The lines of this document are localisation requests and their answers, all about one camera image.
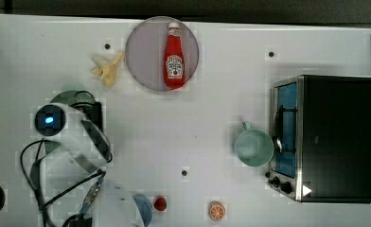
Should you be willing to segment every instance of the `black cable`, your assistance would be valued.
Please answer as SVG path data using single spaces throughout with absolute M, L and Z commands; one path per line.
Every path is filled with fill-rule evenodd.
M 113 154 L 111 153 L 111 156 L 110 156 L 109 160 L 106 163 L 111 163 L 112 160 L 113 160 Z
M 43 141 L 44 141 L 44 140 L 38 140 L 38 141 L 35 141 L 35 142 L 30 143 L 29 145 L 27 145 L 27 146 L 23 149 L 23 151 L 21 151 L 21 155 L 20 155 L 20 164 L 21 164 L 21 169 L 23 170 L 24 176 L 26 177 L 26 181 L 29 183 L 29 186 L 32 188 L 32 190 L 35 189 L 35 185 L 33 184 L 33 182 L 29 179 L 29 177 L 28 177 L 28 175 L 27 175 L 26 169 L 24 168 L 23 157 L 24 157 L 24 153 L 27 151 L 28 148 L 30 148 L 32 145 L 42 143 Z
M 23 174 L 26 178 L 26 181 L 28 182 L 29 186 L 31 187 L 31 189 L 34 191 L 34 194 L 35 194 L 35 199 L 37 200 L 38 202 L 38 208 L 39 210 L 41 211 L 42 213 L 42 218 L 43 218 L 43 223 L 44 223 L 44 227 L 46 227 L 46 224 L 48 224 L 49 226 L 51 227 L 55 227 L 55 225 L 53 224 L 53 222 L 51 221 L 50 219 L 50 216 L 47 212 L 47 206 L 50 205 L 51 203 L 53 203 L 54 201 L 58 200 L 60 197 L 64 196 L 65 194 L 67 194 L 68 192 L 70 192 L 71 190 L 73 190 L 74 188 L 76 188 L 77 186 L 79 186 L 80 184 L 82 183 L 85 183 L 97 176 L 100 176 L 102 175 L 103 177 L 106 175 L 106 171 L 103 171 L 101 169 L 98 169 L 97 170 L 97 173 L 92 175 L 92 176 L 89 176 L 88 178 L 80 181 L 79 183 L 76 183 L 75 185 L 69 187 L 68 189 L 64 190 L 63 192 L 61 192 L 59 195 L 57 195 L 56 197 L 52 198 L 50 201 L 48 201 L 47 203 L 44 203 L 44 198 L 42 196 L 42 190 L 41 190 L 41 185 L 40 183 L 38 183 L 39 185 L 35 186 L 33 184 L 33 182 L 29 179 L 29 177 L 27 176 L 27 172 L 24 168 L 24 162 L 23 162 L 23 157 L 24 157 L 24 154 L 26 153 L 27 149 L 30 148 L 31 146 L 35 145 L 35 144 L 42 144 L 44 141 L 47 141 L 47 140 L 38 140 L 38 141 L 35 141 L 35 142 L 32 142 L 30 143 L 29 145 L 27 145 L 23 151 L 21 152 L 21 155 L 20 155 L 20 164 L 21 164 L 21 169 L 23 171 Z M 41 146 L 38 146 L 38 153 L 37 153 L 37 158 L 38 158 L 38 155 L 39 155 L 39 151 L 41 150 Z
M 87 178 L 85 178 L 84 180 L 74 184 L 73 186 L 67 188 L 66 190 L 62 191 L 59 195 L 53 197 L 50 201 L 47 201 L 45 204 L 44 204 L 44 207 L 47 208 L 47 206 L 49 206 L 50 204 L 52 204 L 54 201 L 58 200 L 60 197 L 64 196 L 65 194 L 69 193 L 71 190 L 73 190 L 74 188 L 76 188 L 77 186 L 79 186 L 80 184 L 83 184 L 85 182 L 88 182 L 89 180 L 97 177 L 97 176 L 100 176 L 100 175 L 105 175 L 106 174 L 106 171 L 103 171 L 101 169 L 98 169 L 97 170 L 97 173 L 96 174 L 93 174 Z
M 67 227 L 67 226 L 70 224 L 70 222 L 71 222 L 72 220 L 75 220 L 75 219 L 82 219 L 82 218 L 83 218 L 83 215 L 79 215 L 79 214 L 76 214 L 76 215 L 70 216 L 70 218 L 68 218 L 68 219 L 64 222 L 64 224 L 62 225 L 62 227 Z
M 39 153 L 41 152 L 42 143 L 44 142 L 44 139 L 41 140 L 41 143 L 39 143 L 38 151 L 36 152 L 35 161 L 38 161 Z
M 77 96 L 78 94 L 81 94 L 81 93 L 85 93 L 87 94 L 88 96 L 90 96 L 91 98 L 95 99 L 94 95 L 92 95 L 90 92 L 88 91 L 77 91 L 76 94 L 74 96 Z
M 48 223 L 50 226 L 54 227 L 55 225 L 50 220 L 50 217 L 49 217 L 49 214 L 47 213 L 47 210 L 44 209 L 44 205 L 43 205 L 44 200 L 42 198 L 41 188 L 38 188 L 37 186 L 35 186 L 33 184 L 33 182 L 29 179 L 29 177 L 27 175 L 27 172 L 26 172 L 26 169 L 24 168 L 24 161 L 23 161 L 24 154 L 26 153 L 26 151 L 27 151 L 28 148 L 30 148 L 31 146 L 33 146 L 35 144 L 43 143 L 44 141 L 46 141 L 46 140 L 42 139 L 42 140 L 38 140 L 38 141 L 32 142 L 29 145 L 27 145 L 23 149 L 23 151 L 21 151 L 20 165 L 21 165 L 21 169 L 23 171 L 23 174 L 24 174 L 24 176 L 26 178 L 26 181 L 28 182 L 28 184 L 31 187 L 31 189 L 34 191 L 35 199 L 38 202 L 38 208 L 42 212 L 42 218 L 43 218 L 43 222 L 44 222 L 44 227 L 46 227 L 46 223 Z

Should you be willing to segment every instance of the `red ketchup bottle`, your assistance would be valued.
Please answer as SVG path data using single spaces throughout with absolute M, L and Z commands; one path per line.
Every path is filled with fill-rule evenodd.
M 183 87 L 186 83 L 185 58 L 180 39 L 179 24 L 168 24 L 168 41 L 164 57 L 165 84 L 170 89 Z

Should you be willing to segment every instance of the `orange slice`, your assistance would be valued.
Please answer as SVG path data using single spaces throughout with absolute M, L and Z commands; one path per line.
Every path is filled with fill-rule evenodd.
M 209 208 L 209 217 L 215 221 L 219 221 L 224 217 L 224 206 L 218 201 L 212 201 Z

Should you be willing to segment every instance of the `small red object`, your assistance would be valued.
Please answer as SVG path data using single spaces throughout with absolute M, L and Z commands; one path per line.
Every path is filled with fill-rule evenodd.
M 180 38 L 179 24 L 168 24 L 168 41 L 164 57 L 165 84 L 170 89 L 183 87 L 186 83 L 185 58 Z
M 166 199 L 164 197 L 159 197 L 155 203 L 153 204 L 153 207 L 155 207 L 158 211 L 164 211 L 168 207 L 166 204 Z

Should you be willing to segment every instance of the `ketchup label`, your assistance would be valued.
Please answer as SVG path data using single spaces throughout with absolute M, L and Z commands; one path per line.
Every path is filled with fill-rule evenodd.
M 168 56 L 168 60 L 166 61 L 166 68 L 168 70 L 168 77 L 169 78 L 177 78 L 180 79 L 183 76 L 183 61 L 177 55 L 170 55 Z
M 176 28 L 170 29 L 168 31 L 168 35 L 179 37 L 180 36 L 180 31 L 179 31 L 179 29 L 176 29 Z

